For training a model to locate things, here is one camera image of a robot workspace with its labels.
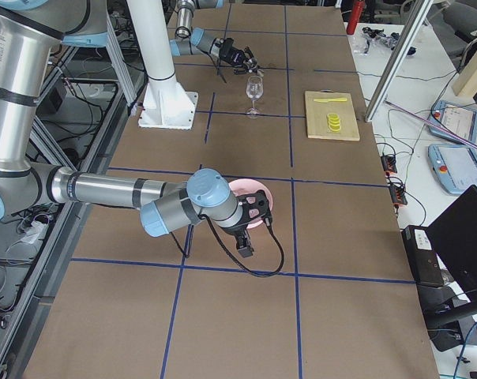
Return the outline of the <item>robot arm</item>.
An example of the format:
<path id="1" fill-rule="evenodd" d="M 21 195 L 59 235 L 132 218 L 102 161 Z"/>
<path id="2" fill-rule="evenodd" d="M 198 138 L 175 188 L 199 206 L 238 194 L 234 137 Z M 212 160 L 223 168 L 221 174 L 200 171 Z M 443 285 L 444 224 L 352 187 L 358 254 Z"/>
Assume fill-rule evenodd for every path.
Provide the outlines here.
<path id="1" fill-rule="evenodd" d="M 194 13 L 199 9 L 219 9 L 225 1 L 182 0 L 175 3 L 177 22 L 175 39 L 169 41 L 173 57 L 203 54 L 227 63 L 235 75 L 259 74 L 260 66 L 249 47 L 238 49 L 232 38 L 217 38 L 203 28 L 193 27 Z"/>
<path id="2" fill-rule="evenodd" d="M 218 58 L 236 73 L 257 71 L 249 48 L 218 39 L 191 25 L 197 9 L 219 1 L 180 1 L 177 39 L 167 37 L 162 3 L 127 4 L 148 77 L 143 127 L 190 129 L 197 93 L 178 82 L 173 59 L 187 52 Z M 25 153 L 53 47 L 102 47 L 107 43 L 104 1 L 0 1 L 0 219 L 50 201 L 81 202 L 139 211 L 145 231 L 158 237 L 206 220 L 234 236 L 243 257 L 253 253 L 247 225 L 253 219 L 245 196 L 225 179 L 201 169 L 183 184 L 90 174 L 66 166 L 32 163 Z"/>

